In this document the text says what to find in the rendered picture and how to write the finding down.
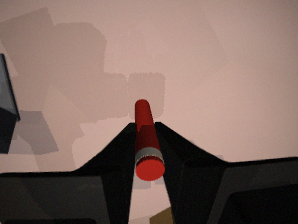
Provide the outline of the dark grey square panel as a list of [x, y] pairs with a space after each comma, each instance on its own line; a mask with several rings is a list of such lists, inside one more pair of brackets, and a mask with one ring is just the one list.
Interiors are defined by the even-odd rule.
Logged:
[[0, 53], [0, 153], [8, 154], [16, 122], [20, 119], [5, 55]]

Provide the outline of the red cylindrical peg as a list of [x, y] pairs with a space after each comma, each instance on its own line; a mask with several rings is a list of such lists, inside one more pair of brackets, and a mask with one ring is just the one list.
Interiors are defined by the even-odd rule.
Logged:
[[149, 102], [140, 99], [135, 103], [135, 172], [144, 181], [154, 181], [165, 172]]

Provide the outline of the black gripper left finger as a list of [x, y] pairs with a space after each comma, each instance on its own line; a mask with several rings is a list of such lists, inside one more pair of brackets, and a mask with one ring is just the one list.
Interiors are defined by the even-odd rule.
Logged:
[[134, 122], [74, 171], [0, 173], [0, 223], [92, 218], [97, 224], [128, 224], [135, 142]]

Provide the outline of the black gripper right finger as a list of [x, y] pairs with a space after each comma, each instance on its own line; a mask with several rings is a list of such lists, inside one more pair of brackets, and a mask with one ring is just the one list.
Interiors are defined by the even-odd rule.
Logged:
[[228, 162], [154, 123], [176, 224], [218, 224], [235, 192], [298, 184], [298, 157]]

